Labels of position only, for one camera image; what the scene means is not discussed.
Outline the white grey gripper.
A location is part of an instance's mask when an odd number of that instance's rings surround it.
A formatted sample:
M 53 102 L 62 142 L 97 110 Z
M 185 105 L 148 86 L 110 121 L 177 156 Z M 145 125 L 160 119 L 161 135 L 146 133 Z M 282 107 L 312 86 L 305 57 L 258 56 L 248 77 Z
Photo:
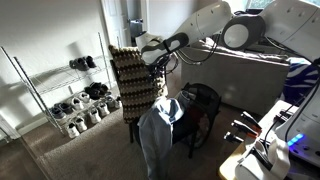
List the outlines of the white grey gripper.
M 177 33 L 168 39 L 162 39 L 160 36 L 143 31 L 135 40 L 146 65 L 157 64 L 163 56 L 189 44 L 189 37 L 185 33 Z

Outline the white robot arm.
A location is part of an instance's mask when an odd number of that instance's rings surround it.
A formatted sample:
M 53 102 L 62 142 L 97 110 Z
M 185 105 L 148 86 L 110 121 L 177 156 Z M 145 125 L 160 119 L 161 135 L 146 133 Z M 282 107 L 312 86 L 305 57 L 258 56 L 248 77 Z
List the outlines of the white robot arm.
M 137 37 L 146 64 L 160 60 L 196 41 L 218 34 L 224 47 L 242 50 L 266 37 L 296 52 L 313 66 L 320 59 L 320 8 L 304 0 L 273 0 L 258 14 L 235 15 L 225 1 L 210 4 L 187 18 L 162 39 L 147 32 Z M 320 87 L 315 85 L 298 110 L 277 127 L 296 157 L 320 166 Z

